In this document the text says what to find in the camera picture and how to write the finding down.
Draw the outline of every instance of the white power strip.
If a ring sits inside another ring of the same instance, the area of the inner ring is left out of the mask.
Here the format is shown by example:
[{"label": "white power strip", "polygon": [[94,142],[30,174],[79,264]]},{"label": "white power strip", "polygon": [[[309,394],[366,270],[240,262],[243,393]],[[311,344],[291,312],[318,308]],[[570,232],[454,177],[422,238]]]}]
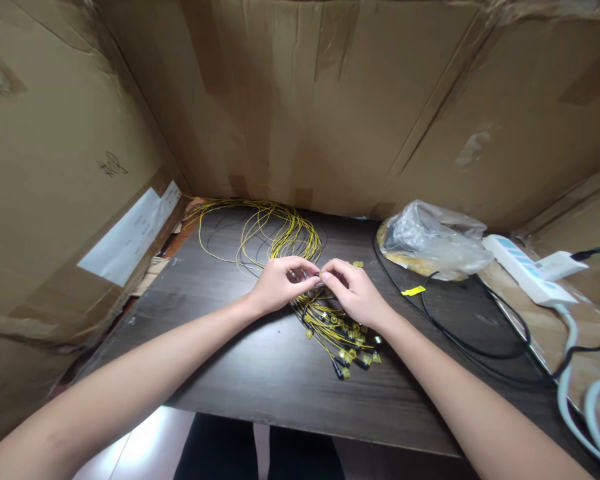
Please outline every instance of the white power strip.
[{"label": "white power strip", "polygon": [[[565,345],[565,354],[575,345],[578,337],[578,327],[567,310],[566,305],[577,302],[564,288],[554,282],[544,280],[533,262],[522,250],[508,238],[500,235],[489,235],[482,240],[482,245],[491,251],[495,259],[518,282],[520,288],[538,305],[554,308],[563,318],[569,335]],[[598,426],[595,406],[600,396],[600,380],[594,382],[585,396],[584,416],[591,442],[574,423],[569,410],[569,381],[571,380],[571,365],[562,372],[558,380],[558,410],[569,430],[598,460],[600,460],[600,427]]]},{"label": "white power strip", "polygon": [[573,298],[560,285],[544,280],[535,267],[535,262],[508,238],[489,235],[482,239],[482,245],[489,250],[511,276],[518,282],[531,300],[544,307],[575,305]]}]

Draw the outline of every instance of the black power cord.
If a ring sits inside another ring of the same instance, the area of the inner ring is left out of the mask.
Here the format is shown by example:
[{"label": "black power cord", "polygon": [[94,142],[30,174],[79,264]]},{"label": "black power cord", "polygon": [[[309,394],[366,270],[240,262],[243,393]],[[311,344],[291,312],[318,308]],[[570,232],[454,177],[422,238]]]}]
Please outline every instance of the black power cord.
[{"label": "black power cord", "polygon": [[[385,271],[385,273],[387,274],[389,280],[391,280],[392,284],[396,287],[398,292],[401,293],[403,289],[400,287],[400,285],[398,285],[398,283],[393,278],[392,274],[389,272],[389,270],[387,269],[387,267],[385,266],[385,264],[383,262],[382,252],[380,252],[380,247],[377,243],[375,236],[372,238],[372,244],[373,244],[373,251],[375,253],[376,258],[378,259],[378,263],[380,263],[380,266],[382,266],[382,268]],[[425,282],[423,284],[424,288],[427,287],[427,284],[429,283],[429,281],[437,273],[438,272],[433,272],[430,276],[427,277],[427,279],[425,280]],[[422,307],[420,307],[420,305],[416,304],[416,302],[414,302],[410,297],[404,296],[404,298],[414,308],[416,308],[416,310],[418,310],[425,318],[430,320],[430,322],[433,324],[433,326],[438,328],[438,330],[440,330],[440,332],[442,332],[442,334],[444,336],[446,336],[446,338],[448,338],[448,340],[450,340],[450,342],[452,342],[454,345],[456,345],[456,347],[458,347],[463,354],[468,356],[468,358],[470,358],[470,360],[474,361],[475,363],[480,365],[482,368],[488,370],[490,373],[496,375],[497,377],[500,377],[501,379],[504,379],[504,380],[507,380],[507,381],[510,381],[513,383],[519,383],[522,385],[550,386],[550,385],[554,385],[554,382],[552,382],[552,380],[560,377],[562,372],[564,372],[564,370],[567,368],[567,366],[571,362],[571,358],[574,353],[584,352],[584,351],[600,351],[600,346],[599,347],[591,347],[591,348],[574,346],[567,351],[567,354],[566,354],[564,360],[562,361],[560,366],[558,366],[558,368],[556,369],[556,371],[554,373],[547,374],[546,372],[544,372],[545,375],[543,376],[543,378],[536,379],[536,380],[512,377],[510,375],[507,375],[505,373],[498,371],[497,369],[493,368],[489,364],[485,363],[479,357],[486,357],[486,358],[498,359],[498,360],[515,359],[515,358],[521,357],[529,352],[529,346],[531,345],[531,332],[529,330],[529,326],[524,321],[522,316],[520,316],[520,314],[510,304],[508,304],[508,302],[506,302],[506,300],[504,300],[504,298],[502,298],[497,292],[495,292],[494,290],[492,290],[492,288],[490,288],[488,285],[486,285],[478,276],[472,275],[472,277],[474,279],[476,279],[476,281],[480,282],[480,284],[482,284],[482,286],[484,286],[486,292],[490,293],[495,298],[500,300],[500,302],[502,302],[502,304],[506,305],[507,308],[516,316],[516,318],[518,318],[518,320],[524,330],[524,338],[523,338],[523,342],[520,345],[520,347],[512,350],[511,352],[504,353],[504,354],[497,354],[497,353],[480,350],[477,347],[474,347],[474,346],[468,344],[467,342],[465,342],[464,340],[458,338],[458,336],[453,334],[450,330],[448,330],[448,328],[446,328],[444,325],[440,324],[440,322],[438,322],[438,320],[436,320],[436,318],[433,316],[433,314],[431,313],[431,311],[429,310],[429,308],[427,306],[424,292],[421,293],[422,304],[423,304]]]},{"label": "black power cord", "polygon": [[591,258],[596,253],[600,253],[600,247],[596,247],[591,250],[584,250],[582,252],[576,252],[571,255],[571,258],[576,261],[582,261]]}]

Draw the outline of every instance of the dark pants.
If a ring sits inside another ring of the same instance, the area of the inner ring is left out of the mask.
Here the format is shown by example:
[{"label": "dark pants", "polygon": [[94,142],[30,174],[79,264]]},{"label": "dark pants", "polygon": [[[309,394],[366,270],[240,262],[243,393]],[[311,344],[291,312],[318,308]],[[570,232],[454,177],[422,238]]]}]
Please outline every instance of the dark pants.
[{"label": "dark pants", "polygon": [[[269,480],[344,480],[326,435],[271,427]],[[196,413],[174,480],[257,480],[253,424]]]}]

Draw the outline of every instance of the yellow tag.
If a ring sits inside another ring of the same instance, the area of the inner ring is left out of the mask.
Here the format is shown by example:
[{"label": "yellow tag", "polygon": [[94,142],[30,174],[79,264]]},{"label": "yellow tag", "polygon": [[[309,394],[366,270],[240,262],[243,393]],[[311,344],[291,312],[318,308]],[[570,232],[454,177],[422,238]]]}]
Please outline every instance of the yellow tag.
[{"label": "yellow tag", "polygon": [[414,295],[417,295],[418,293],[422,292],[426,290],[426,288],[424,288],[422,285],[420,287],[416,287],[414,289],[411,290],[404,290],[404,292],[401,292],[404,296],[406,297],[412,297]]}]

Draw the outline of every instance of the white label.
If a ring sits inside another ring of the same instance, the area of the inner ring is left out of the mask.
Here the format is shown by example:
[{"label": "white label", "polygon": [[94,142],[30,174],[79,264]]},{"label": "white label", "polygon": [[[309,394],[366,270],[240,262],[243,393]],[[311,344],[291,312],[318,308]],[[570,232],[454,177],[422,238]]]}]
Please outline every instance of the white label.
[{"label": "white label", "polygon": [[153,188],[147,190],[78,267],[124,287],[179,199],[180,190],[174,182],[162,198]]}]

